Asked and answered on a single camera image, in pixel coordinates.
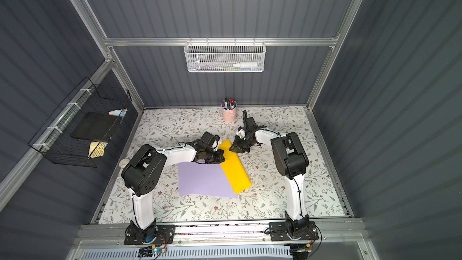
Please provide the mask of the yellow rectangular paper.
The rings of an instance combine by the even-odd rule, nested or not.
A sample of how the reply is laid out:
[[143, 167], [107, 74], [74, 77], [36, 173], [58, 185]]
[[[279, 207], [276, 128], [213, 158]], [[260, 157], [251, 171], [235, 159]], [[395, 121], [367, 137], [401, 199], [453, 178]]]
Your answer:
[[251, 187], [252, 183], [242, 165], [238, 155], [231, 152], [231, 141], [226, 140], [219, 145], [223, 150], [225, 161], [220, 164], [235, 194], [239, 194]]

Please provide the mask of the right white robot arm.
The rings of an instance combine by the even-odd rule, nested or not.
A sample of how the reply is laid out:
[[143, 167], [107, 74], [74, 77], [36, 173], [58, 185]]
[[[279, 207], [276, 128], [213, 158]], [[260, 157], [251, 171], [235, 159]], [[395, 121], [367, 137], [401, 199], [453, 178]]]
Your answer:
[[294, 232], [310, 225], [304, 205], [304, 175], [309, 166], [308, 156], [297, 133], [281, 134], [258, 125], [254, 118], [243, 111], [243, 126], [230, 147], [237, 154], [249, 153], [252, 146], [267, 145], [273, 152], [277, 171], [285, 177], [288, 186], [287, 207], [285, 211], [286, 228]]

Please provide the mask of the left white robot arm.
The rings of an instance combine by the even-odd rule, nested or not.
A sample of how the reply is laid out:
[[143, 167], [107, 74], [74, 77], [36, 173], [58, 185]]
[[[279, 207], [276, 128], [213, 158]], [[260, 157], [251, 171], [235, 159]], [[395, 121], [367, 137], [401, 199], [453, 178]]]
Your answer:
[[156, 222], [152, 192], [165, 167], [179, 163], [221, 164], [225, 156], [220, 143], [218, 135], [204, 132], [201, 138], [177, 147], [156, 149], [144, 144], [132, 158], [122, 159], [119, 167], [131, 194], [134, 225], [145, 231]]

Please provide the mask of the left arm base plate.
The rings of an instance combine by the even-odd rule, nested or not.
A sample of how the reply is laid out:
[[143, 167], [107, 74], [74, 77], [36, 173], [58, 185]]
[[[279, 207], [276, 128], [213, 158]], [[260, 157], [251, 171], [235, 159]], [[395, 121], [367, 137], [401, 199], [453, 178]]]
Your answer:
[[146, 229], [139, 228], [135, 221], [131, 220], [125, 230], [124, 245], [164, 245], [173, 243], [175, 225], [157, 225], [154, 221]]

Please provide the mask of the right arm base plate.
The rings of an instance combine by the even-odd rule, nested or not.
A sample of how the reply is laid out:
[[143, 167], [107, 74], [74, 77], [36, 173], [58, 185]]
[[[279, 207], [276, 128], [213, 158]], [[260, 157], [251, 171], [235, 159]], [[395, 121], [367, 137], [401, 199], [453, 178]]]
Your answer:
[[263, 233], [269, 235], [272, 241], [303, 240], [312, 243], [320, 238], [314, 222], [303, 219], [270, 222]]

